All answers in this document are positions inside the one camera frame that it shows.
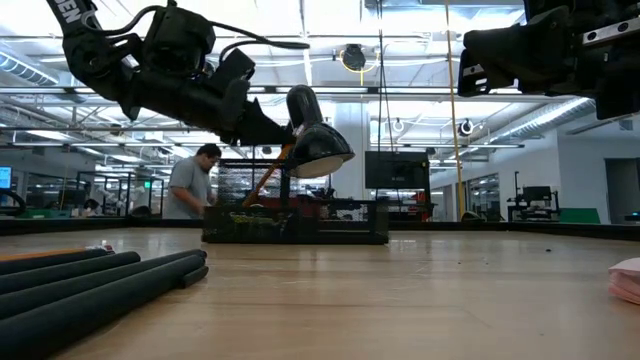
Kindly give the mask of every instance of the white column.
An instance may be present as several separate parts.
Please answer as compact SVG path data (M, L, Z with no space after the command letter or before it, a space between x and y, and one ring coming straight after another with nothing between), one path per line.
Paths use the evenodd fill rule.
M369 200L364 187L364 152L369 149L370 118L367 103L338 103L333 126L344 136L356 156L331 176L336 197Z

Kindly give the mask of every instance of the person in background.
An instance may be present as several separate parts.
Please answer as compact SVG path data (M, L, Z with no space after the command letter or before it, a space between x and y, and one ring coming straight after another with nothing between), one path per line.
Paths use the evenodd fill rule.
M209 171L221 156L222 151L216 144L206 144L195 156L176 162L169 180L164 218L202 218L205 207L215 203Z

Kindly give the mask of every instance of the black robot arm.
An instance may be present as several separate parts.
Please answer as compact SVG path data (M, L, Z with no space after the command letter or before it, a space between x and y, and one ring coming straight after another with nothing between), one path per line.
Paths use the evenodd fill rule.
M212 131L229 144L295 141L289 129L263 114L257 100L247 101L255 67L249 57L235 49L217 69L207 63L205 56L216 40L212 26L216 23L169 0L166 7L143 9L122 29L102 30L90 0L47 2L62 28L71 73L105 99L118 102L132 121L140 108L146 108ZM128 33L150 12L155 14L144 40ZM261 39L256 43L278 46Z
M465 34L458 94L513 86L596 100L599 119L640 111L636 0L525 0L526 25Z

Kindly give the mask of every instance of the exposed ceiling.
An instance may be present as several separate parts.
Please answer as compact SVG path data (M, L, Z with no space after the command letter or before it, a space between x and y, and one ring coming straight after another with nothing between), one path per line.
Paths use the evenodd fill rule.
M158 0L94 0L98 7L97 17L105 29L119 28L128 23L143 7L158 5ZM385 0L382 21L378 20L372 0L181 0L179 6L197 12L210 20L224 22L278 40L307 41L311 49L303 51L283 50L267 46L247 46L242 50L256 63L256 74L252 85L290 86L308 84L317 86L379 86L382 51L385 59L385 74L388 86L398 87L445 87L438 94L402 96L394 95L389 103L392 126L391 133L384 133L382 140L393 137L396 142L425 142L449 144L452 141L451 103L446 95L449 79L447 61L448 44L444 1L435 0ZM518 0L452 0L450 28L452 29L452 58L454 85L457 81L458 59L463 50L462 38L473 29L506 27L523 21L524 8ZM3 0L0 3L0 55L8 54L27 66L42 71L59 80L58 85L80 85L74 83L61 48L61 32L55 17L45 0ZM144 35L152 16L145 16L134 31ZM385 38L380 49L378 28ZM217 61L219 51L238 41L238 36L226 30L216 29L217 41L210 56ZM340 61L340 52L347 44L360 44L367 58L370 71L362 74L347 71ZM18 76L0 71L0 86L35 86ZM121 113L117 104L89 97L88 105L79 105L59 97L33 94L0 95L16 104L4 105L4 116L0 124L5 127L58 128L87 127L91 130L63 134L78 142L91 143L144 143L178 142L204 143L217 141L217 137L206 132L179 130L180 122L159 116L151 111L142 111L137 123L131 124ZM265 113L281 124L288 121L284 95L258 95ZM380 104L375 97L353 95L320 96L323 114L332 118L336 102L368 102L372 126L378 126ZM473 98L456 102L459 121L468 119L477 125L476 134L470 139L498 131L510 121L531 112L548 102L559 101L543 97L513 96L510 98ZM386 108L382 121L387 121ZM121 125L124 127L153 127L155 131L125 132L110 134L97 131L99 127ZM12 142L63 142L51 133L18 132ZM159 157L157 146L85 146L85 152L96 156L120 154L139 156L156 163L167 161ZM187 156L186 151L169 151L169 156ZM241 157L242 151L225 149L225 157ZM277 151L270 155L277 156ZM111 158L110 161L127 161Z

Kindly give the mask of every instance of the wooden table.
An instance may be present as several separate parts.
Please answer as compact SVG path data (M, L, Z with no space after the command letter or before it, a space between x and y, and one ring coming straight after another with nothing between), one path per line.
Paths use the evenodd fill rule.
M59 359L638 359L640 307L607 268L640 244L524 233L401 232L389 246L200 243L200 231L0 238L0 254L112 244L144 258L202 246L208 277Z

